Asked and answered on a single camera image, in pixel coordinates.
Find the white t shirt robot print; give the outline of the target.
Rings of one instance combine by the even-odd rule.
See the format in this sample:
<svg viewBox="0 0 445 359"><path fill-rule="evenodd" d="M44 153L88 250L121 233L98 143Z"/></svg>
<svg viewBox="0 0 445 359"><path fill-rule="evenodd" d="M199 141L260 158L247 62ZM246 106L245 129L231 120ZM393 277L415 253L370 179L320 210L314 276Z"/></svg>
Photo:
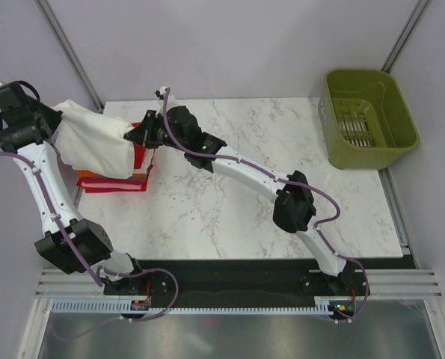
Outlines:
<svg viewBox="0 0 445 359"><path fill-rule="evenodd" d="M131 123L93 112L70 99L53 109L62 112L55 147L65 165L109 178L131 177L135 149L124 138L133 129Z"/></svg>

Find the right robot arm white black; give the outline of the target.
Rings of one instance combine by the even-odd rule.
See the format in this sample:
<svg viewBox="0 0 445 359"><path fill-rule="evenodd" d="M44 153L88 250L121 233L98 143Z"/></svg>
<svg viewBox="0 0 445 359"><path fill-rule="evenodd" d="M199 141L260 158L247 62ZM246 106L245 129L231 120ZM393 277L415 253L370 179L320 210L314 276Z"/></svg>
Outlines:
<svg viewBox="0 0 445 359"><path fill-rule="evenodd" d="M246 159L225 141L204 132L185 106L147 111L141 123L124 138L147 149L166 146L181 150L192 166L229 177L263 195L274 205L275 225L295 234L314 256L325 274L327 289L339 295L352 286L354 263L340 254L321 231L322 224L340 216L340 208L329 218L319 218L313 196L318 194L330 203L335 201L309 185L302 172L284 174Z"/></svg>

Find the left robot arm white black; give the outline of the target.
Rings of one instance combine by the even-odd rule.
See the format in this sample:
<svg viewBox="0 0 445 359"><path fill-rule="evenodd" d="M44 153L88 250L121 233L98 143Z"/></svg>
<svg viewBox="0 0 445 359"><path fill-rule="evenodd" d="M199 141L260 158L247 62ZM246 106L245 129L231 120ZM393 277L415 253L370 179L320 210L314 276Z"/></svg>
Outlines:
<svg viewBox="0 0 445 359"><path fill-rule="evenodd" d="M113 248L106 231L77 210L61 177L52 135L65 113L40 100L29 83L0 82L0 155L12 158L27 181L40 214L38 254L66 274L106 274L131 294L144 291L147 276L135 260Z"/></svg>

